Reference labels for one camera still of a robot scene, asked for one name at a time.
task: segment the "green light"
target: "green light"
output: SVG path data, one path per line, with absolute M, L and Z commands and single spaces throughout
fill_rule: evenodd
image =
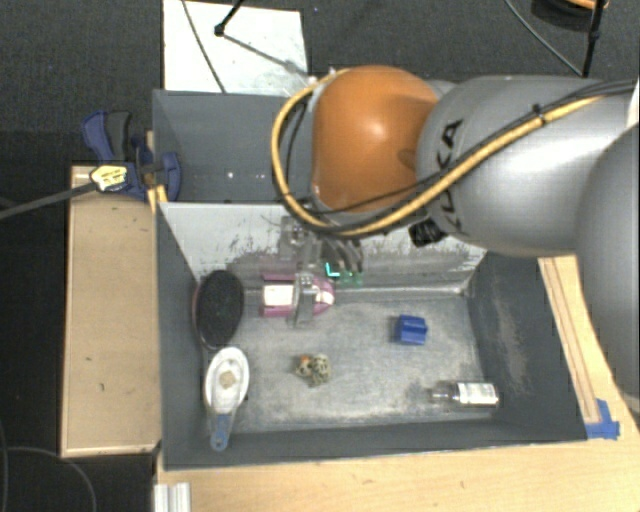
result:
M 324 264 L 324 270 L 327 273 L 327 277 L 334 277 L 334 278 L 340 277 L 340 272 L 332 271 L 331 270 L 331 265 L 329 265 L 328 261 Z

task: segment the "gray bin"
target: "gray bin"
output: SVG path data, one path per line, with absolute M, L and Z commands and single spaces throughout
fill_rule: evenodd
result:
M 246 224 L 247 211 L 273 229 L 271 219 L 283 212 L 278 206 L 167 204 L 157 216 L 168 470 L 585 439 L 536 261 L 487 254 L 475 271 L 443 270 L 425 253 L 425 264 L 411 272 L 382 265 L 397 255 L 379 251 L 369 258 L 362 288 L 338 290 L 331 310 L 294 329 L 257 314 L 260 262 L 271 257 L 259 243 L 266 228 L 249 222 L 255 237 L 246 231 L 234 245 L 244 245 L 237 253 L 228 244 L 221 250 L 209 236 Z M 277 233 L 267 239 L 276 244 Z M 217 453 L 209 446 L 203 354 L 190 313 L 197 280 L 225 267 L 246 288 L 245 314 L 231 344 L 246 353 L 252 378 L 229 447 Z M 391 324 L 402 313 L 425 317 L 424 346 L 390 341 Z M 334 376 L 310 388 L 293 369 L 297 356 L 317 352 L 330 357 Z M 441 379 L 491 381 L 502 404 L 493 413 L 445 411 L 426 394 Z
M 283 99 L 154 92 L 156 151 L 178 152 L 180 203 L 157 215 L 162 447 L 167 470 L 466 450 L 586 439 L 539 268 L 455 242 L 412 248 L 405 230 L 365 242 L 364 285 L 303 329 L 257 315 L 260 268 L 273 259 L 284 210 L 271 184 L 268 136 Z M 291 132 L 285 133 L 283 151 Z M 310 116 L 289 158 L 292 189 L 309 180 Z M 231 341 L 251 370 L 229 447 L 209 446 L 203 354 L 191 300 L 206 273 L 243 281 L 246 311 Z M 399 314 L 423 316 L 424 346 L 390 341 Z M 332 380 L 294 375 L 323 352 Z M 441 379 L 498 386 L 493 411 L 427 402 Z

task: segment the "small bottle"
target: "small bottle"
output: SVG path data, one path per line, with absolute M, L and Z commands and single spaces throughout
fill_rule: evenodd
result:
M 440 381 L 429 390 L 429 400 L 436 404 L 460 407 L 497 407 L 500 395 L 490 382 Z

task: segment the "yellow cable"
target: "yellow cable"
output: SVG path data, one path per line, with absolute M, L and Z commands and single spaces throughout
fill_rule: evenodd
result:
M 327 75 L 322 78 L 315 84 L 312 84 L 305 89 L 299 91 L 294 96 L 292 96 L 282 107 L 276 120 L 273 124 L 273 130 L 271 132 L 271 161 L 273 164 L 273 173 L 276 179 L 276 183 L 278 185 L 278 189 L 282 194 L 283 199 L 289 205 L 291 210 L 295 214 L 297 214 L 302 220 L 318 227 L 332 227 L 333 224 L 329 224 L 326 221 L 319 219 L 311 215 L 305 208 L 293 197 L 291 194 L 291 190 L 289 189 L 289 185 L 284 176 L 284 172 L 282 169 L 282 163 L 280 161 L 280 148 L 279 148 L 279 140 L 280 140 L 280 132 L 282 131 L 282 126 L 285 122 L 285 119 L 293 109 L 293 107 L 305 96 L 311 94 L 317 87 L 320 85 L 327 83 L 338 75 L 345 73 L 348 70 L 341 70 L 338 73 Z M 442 179 L 436 182 L 434 185 L 429 187 L 427 190 L 422 192 L 419 196 L 415 197 L 408 203 L 399 207 L 396 211 L 386 215 L 385 217 L 371 222 L 365 226 L 362 226 L 357 229 L 339 231 L 337 234 L 345 237 L 359 237 L 371 234 L 375 231 L 380 231 L 385 228 L 390 227 L 398 221 L 401 221 L 408 217 L 409 215 L 415 213 L 420 208 L 423 208 L 425 205 L 433 201 L 436 197 L 442 194 L 445 190 L 447 190 L 451 185 L 469 173 L 472 169 L 477 167 L 484 160 L 492 156 L 493 154 L 500 151 L 505 146 L 521 139 L 522 137 L 528 135 L 529 133 L 541 128 L 546 123 L 550 123 L 556 121 L 557 119 L 561 119 L 566 115 L 575 112 L 576 110 L 581 109 L 582 107 L 593 103 L 594 101 L 600 99 L 601 96 L 594 96 L 591 98 L 585 98 L 582 100 L 576 100 L 567 105 L 562 105 L 553 110 L 550 110 L 546 114 L 542 114 L 540 117 L 533 118 L 529 121 L 525 121 L 520 126 L 509 130 L 508 132 L 502 134 L 497 137 L 495 140 L 488 143 L 486 146 L 480 148 L 478 151 L 470 155 L 463 162 L 458 164 L 456 167 L 451 169 Z

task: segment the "black floor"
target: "black floor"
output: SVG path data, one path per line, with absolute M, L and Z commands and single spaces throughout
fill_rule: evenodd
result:
M 546 2 L 513 0 L 580 67 L 588 18 Z M 302 11 L 314 73 L 382 63 L 453 81 L 494 73 L 571 74 L 496 0 L 247 5 Z M 593 77 L 638 76 L 639 20 L 640 2 L 611 1 Z M 211 21 L 213 27 L 219 20 Z M 91 158 L 78 127 L 94 110 L 129 110 L 134 129 L 151 126 L 150 91 L 162 86 L 161 23 L 159 0 L 0 3 L 0 197 L 22 202 L 65 188 L 71 162 Z M 65 206 L 58 205 L 0 222 L 0 420 L 10 446 L 57 449 L 65 217 Z M 149 509 L 149 456 L 83 460 L 81 467 L 100 511 Z M 11 453 L 8 492 L 10 511 L 91 510 L 73 469 L 42 455 Z

